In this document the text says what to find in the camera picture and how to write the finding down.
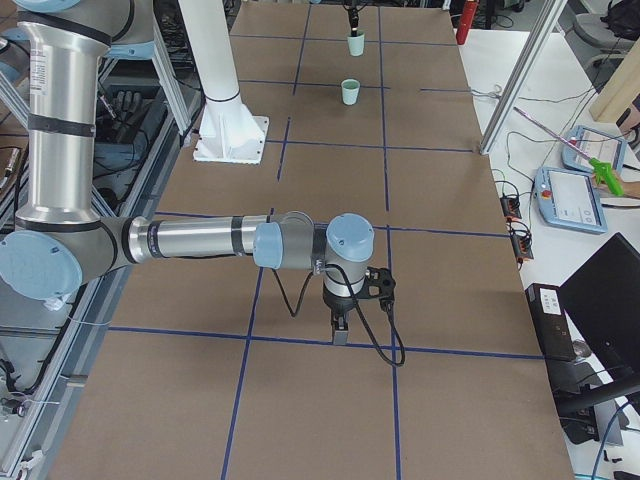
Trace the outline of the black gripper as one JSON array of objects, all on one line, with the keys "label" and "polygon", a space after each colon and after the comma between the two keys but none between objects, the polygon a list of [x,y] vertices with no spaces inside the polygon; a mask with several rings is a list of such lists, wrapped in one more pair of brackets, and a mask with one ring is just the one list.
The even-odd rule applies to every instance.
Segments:
[{"label": "black gripper", "polygon": [[346,345],[349,337],[347,314],[356,309],[358,301],[353,299],[350,294],[346,297],[335,295],[326,286],[323,287],[323,301],[332,315],[332,344]]},{"label": "black gripper", "polygon": [[365,2],[362,0],[343,0],[342,6],[348,12],[350,35],[357,36],[359,34],[359,12],[365,7]]}]

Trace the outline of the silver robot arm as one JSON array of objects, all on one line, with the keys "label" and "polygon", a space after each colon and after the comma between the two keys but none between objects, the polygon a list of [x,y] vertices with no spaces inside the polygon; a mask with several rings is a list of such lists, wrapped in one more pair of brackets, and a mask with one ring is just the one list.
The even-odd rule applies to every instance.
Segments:
[{"label": "silver robot arm", "polygon": [[365,295],[374,232],[345,213],[327,226],[306,214],[178,221],[103,217],[91,205],[98,69],[110,51],[150,57],[149,1],[22,1],[30,41],[29,193],[1,243],[1,277],[19,294],[48,300],[150,259],[249,256],[256,265],[308,270],[323,279],[332,339]]}]

